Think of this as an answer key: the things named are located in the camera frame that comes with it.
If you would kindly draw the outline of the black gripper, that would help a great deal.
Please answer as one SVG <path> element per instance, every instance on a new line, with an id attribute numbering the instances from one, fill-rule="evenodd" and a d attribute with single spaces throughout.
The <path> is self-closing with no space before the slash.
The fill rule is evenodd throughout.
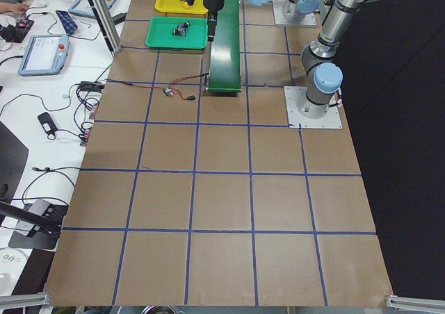
<path id="1" fill-rule="evenodd" d="M 218 11 L 223 9 L 225 0 L 203 0 L 204 7 L 209 11 L 207 17 L 208 41 L 213 42 L 216 34 Z"/>

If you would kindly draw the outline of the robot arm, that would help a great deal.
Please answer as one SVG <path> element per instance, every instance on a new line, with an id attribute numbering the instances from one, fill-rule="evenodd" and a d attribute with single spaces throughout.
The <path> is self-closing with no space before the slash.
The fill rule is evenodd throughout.
<path id="1" fill-rule="evenodd" d="M 317 11 L 320 0 L 286 0 L 282 14 L 288 20 L 302 19 Z"/>
<path id="2" fill-rule="evenodd" d="M 248 0 L 252 6 L 262 6 L 272 0 Z M 330 107 L 332 95 L 338 91 L 343 73 L 332 63 L 341 38 L 363 3 L 380 0 L 333 0 L 318 37 L 301 53 L 301 63 L 308 78 L 306 92 L 297 102 L 298 111 L 307 118 L 319 119 Z"/>

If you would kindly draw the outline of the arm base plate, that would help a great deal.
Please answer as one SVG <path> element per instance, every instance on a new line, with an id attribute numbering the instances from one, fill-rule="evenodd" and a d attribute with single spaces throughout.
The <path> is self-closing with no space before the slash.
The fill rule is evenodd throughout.
<path id="1" fill-rule="evenodd" d="M 339 107 L 335 96 L 325 105 L 307 99 L 307 87 L 285 86 L 288 127 L 295 129 L 342 129 Z"/>
<path id="2" fill-rule="evenodd" d="M 273 14 L 277 26 L 315 28 L 315 12 L 320 0 L 273 0 Z"/>

